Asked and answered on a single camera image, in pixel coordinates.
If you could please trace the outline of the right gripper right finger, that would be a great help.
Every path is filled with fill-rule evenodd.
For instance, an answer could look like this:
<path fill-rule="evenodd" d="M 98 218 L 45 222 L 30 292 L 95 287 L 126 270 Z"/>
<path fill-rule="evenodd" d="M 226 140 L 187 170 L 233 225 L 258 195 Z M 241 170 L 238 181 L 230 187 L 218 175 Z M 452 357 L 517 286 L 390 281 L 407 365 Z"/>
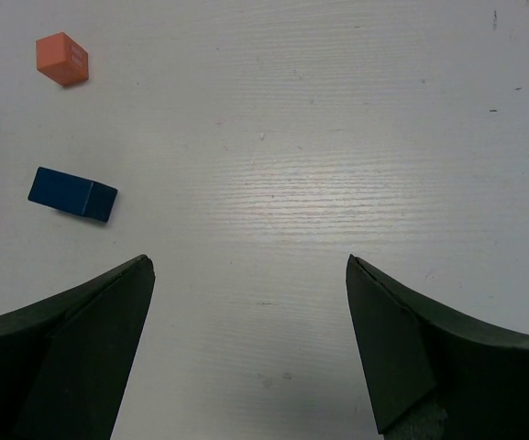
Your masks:
<path fill-rule="evenodd" d="M 347 300 L 378 433 L 529 439 L 529 335 L 470 317 L 350 257 Z"/>

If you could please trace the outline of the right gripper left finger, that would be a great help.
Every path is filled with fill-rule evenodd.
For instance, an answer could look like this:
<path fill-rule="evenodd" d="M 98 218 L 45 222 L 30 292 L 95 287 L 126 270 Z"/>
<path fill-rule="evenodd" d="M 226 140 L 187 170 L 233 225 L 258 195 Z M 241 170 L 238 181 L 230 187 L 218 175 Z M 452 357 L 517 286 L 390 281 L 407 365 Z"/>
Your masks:
<path fill-rule="evenodd" d="M 108 439 L 155 284 L 140 255 L 0 315 L 0 439 Z"/>

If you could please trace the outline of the blue wood block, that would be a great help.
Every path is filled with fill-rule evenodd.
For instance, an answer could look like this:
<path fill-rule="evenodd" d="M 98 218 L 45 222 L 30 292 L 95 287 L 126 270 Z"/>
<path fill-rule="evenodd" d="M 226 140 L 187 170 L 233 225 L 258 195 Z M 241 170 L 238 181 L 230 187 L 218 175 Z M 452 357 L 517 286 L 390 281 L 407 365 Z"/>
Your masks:
<path fill-rule="evenodd" d="M 69 173 L 38 167 L 28 200 L 69 215 L 107 223 L 117 188 Z"/>

